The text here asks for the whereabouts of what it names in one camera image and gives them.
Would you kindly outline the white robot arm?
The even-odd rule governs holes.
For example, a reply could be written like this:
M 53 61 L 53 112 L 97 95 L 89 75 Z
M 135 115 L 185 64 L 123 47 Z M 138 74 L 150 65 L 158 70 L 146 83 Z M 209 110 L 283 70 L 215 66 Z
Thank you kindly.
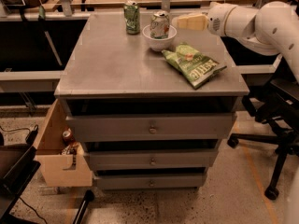
M 243 47 L 256 53 L 280 54 L 286 61 L 294 82 L 285 77 L 269 80 L 261 89 L 263 105 L 251 111 L 259 122 L 267 122 L 273 136 L 233 133 L 228 139 L 230 147 L 239 140 L 276 145 L 278 159 L 265 197 L 278 197 L 277 183 L 288 155 L 298 152 L 299 112 L 299 18 L 295 10 L 282 2 L 271 2 L 261 8 L 239 7 L 232 4 L 215 4 L 204 16 L 191 13 L 175 17 L 172 24 L 189 30 L 207 29 L 221 37 L 231 37 Z

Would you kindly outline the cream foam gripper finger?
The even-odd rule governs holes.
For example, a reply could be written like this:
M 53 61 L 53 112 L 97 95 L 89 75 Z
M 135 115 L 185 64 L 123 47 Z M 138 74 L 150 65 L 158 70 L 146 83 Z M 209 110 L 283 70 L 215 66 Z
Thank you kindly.
M 208 19 L 205 14 L 188 14 L 175 17 L 172 25 L 181 28 L 196 31 L 203 31 L 207 28 Z

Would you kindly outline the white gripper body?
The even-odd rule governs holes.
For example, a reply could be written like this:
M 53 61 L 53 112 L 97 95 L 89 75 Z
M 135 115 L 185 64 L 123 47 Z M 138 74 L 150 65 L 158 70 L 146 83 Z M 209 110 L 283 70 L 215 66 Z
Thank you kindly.
M 207 29 L 213 35 L 225 36 L 225 24 L 230 13 L 236 8 L 232 4 L 214 3 L 207 13 Z

